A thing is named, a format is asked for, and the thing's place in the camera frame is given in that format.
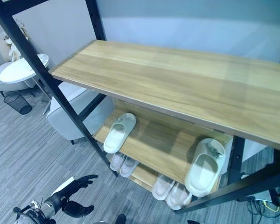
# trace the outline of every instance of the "shelf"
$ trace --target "shelf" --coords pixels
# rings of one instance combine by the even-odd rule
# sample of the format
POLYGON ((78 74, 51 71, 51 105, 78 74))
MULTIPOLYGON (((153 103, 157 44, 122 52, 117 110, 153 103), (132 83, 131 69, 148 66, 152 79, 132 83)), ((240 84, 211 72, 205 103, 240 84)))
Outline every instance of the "shelf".
POLYGON ((280 63, 94 41, 52 75, 280 149, 280 63))
POLYGON ((95 139, 104 142, 114 120, 125 112, 133 113, 137 118, 137 123, 120 152, 183 184, 196 145, 201 139, 211 137, 223 145, 226 145, 231 139, 231 136, 223 133, 186 123, 145 108, 118 100, 115 103, 116 109, 95 135, 95 139))
POLYGON ((144 187, 146 190, 152 191, 157 176, 157 172, 144 166, 143 164, 139 164, 130 176, 130 179, 144 187))

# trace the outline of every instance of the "gray armchair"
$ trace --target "gray armchair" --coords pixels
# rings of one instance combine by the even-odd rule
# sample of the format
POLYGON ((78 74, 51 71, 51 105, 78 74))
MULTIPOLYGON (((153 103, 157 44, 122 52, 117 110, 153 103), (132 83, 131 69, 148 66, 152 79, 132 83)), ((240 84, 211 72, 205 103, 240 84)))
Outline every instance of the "gray armchair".
MULTIPOLYGON (((9 53, 9 47, 6 45, 4 36, 6 33, 0 33, 0 73, 11 63, 9 53)), ((27 88, 33 88, 35 86, 35 82, 33 80, 25 80, 18 83, 6 84, 0 81, 0 92, 4 96, 3 91, 18 91, 24 90, 27 88)))

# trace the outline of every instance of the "floor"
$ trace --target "floor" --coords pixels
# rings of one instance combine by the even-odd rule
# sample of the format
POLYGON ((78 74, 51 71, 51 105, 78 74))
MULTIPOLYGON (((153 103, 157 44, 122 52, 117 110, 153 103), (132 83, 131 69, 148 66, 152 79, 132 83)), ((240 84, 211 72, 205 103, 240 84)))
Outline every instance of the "floor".
MULTIPOLYGON (((46 122, 42 114, 43 94, 34 89, 23 96, 32 105, 27 115, 20 115, 3 103, 0 95, 0 224, 13 223, 15 206, 21 208, 33 199, 47 198, 71 176, 98 174, 98 179, 71 199, 82 205, 94 204, 95 210, 81 219, 71 218, 61 211, 54 216, 58 224, 91 224, 104 220, 113 224, 120 213, 127 224, 186 224, 188 219, 202 224, 249 224, 251 214, 247 202, 221 205, 175 215, 165 202, 157 201, 150 192, 136 183, 115 178, 85 139, 75 145, 61 137, 46 122)), ((254 172, 271 162, 272 149, 267 148, 243 164, 243 171, 254 172)), ((254 216, 256 224, 260 216, 254 216)), ((262 217, 261 224, 280 224, 280 217, 262 217)))

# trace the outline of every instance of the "wastebasket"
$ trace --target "wastebasket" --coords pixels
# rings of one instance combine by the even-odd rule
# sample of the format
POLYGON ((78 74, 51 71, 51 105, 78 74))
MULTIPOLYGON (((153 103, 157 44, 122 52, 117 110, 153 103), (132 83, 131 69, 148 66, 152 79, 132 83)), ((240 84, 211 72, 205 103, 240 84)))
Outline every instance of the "wastebasket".
POLYGON ((4 98, 4 103, 14 108, 17 112, 24 115, 32 110, 32 106, 25 100, 19 92, 11 92, 4 98))

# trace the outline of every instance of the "shelf top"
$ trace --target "shelf top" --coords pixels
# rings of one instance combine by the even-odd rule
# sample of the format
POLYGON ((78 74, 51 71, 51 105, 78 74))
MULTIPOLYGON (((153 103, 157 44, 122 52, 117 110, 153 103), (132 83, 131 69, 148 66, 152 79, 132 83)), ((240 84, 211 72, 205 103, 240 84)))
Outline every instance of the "shelf top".
POLYGON ((56 79, 280 149, 280 64, 94 41, 56 79))

